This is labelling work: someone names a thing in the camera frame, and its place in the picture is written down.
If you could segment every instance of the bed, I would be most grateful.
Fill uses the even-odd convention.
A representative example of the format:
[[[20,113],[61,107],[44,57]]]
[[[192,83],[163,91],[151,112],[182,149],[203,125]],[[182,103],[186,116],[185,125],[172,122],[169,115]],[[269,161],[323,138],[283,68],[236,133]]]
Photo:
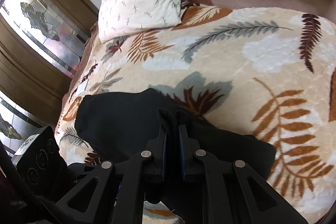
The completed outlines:
[[[336,199],[336,26],[281,8],[181,8],[176,27],[105,44],[92,29],[55,129],[61,156],[101,162],[74,129],[85,95],[152,87],[218,128],[274,145],[268,183],[315,223]],[[181,220],[146,203],[143,221]]]

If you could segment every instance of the folded black cloth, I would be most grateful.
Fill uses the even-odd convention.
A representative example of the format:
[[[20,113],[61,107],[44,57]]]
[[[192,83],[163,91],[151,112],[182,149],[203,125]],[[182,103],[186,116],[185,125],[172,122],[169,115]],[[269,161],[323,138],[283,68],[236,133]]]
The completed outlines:
[[[206,120],[179,110],[172,100],[154,89],[86,95],[77,112],[75,129],[104,160],[118,163],[145,150],[148,141],[157,138],[162,124],[170,132],[171,156],[167,158],[173,165],[173,158],[179,159],[177,124],[182,115],[187,117],[188,136],[198,140],[201,149],[219,160],[243,160],[264,179],[268,177],[276,152],[272,145],[217,129]]]

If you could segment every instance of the pillow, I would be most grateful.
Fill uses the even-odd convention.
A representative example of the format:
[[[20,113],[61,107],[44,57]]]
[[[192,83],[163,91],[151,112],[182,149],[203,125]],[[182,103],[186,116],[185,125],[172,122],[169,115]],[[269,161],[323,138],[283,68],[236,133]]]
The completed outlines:
[[[102,43],[114,37],[181,23],[181,0],[102,0],[98,17]]]

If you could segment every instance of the metal screw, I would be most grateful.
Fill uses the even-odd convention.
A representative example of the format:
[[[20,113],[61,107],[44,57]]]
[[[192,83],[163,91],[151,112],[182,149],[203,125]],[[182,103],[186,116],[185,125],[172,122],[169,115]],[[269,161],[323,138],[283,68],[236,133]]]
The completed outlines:
[[[245,162],[243,162],[242,160],[236,160],[235,161],[235,166],[237,166],[239,168],[243,168],[245,166]]]
[[[101,167],[104,169],[109,169],[112,166],[112,163],[110,161],[105,161],[101,164]]]
[[[148,151],[148,150],[145,150],[145,151],[142,151],[142,152],[141,152],[141,156],[144,157],[144,158],[148,158],[148,157],[150,157],[151,154],[152,154],[152,153],[151,153],[150,151]]]
[[[203,149],[196,150],[195,154],[199,157],[203,157],[206,155],[206,152]]]

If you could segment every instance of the white label sticker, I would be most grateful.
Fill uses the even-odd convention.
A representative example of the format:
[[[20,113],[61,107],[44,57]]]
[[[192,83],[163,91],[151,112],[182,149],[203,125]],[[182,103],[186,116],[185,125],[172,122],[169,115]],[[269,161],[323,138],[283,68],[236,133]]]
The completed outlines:
[[[87,82],[88,82],[88,79],[86,79],[83,83],[80,83],[78,85],[77,91],[75,93],[75,97],[81,94],[86,89]]]
[[[28,149],[28,147],[33,143],[39,134],[29,136],[28,139],[20,146],[20,148],[15,152],[14,155],[23,155],[23,153]]]

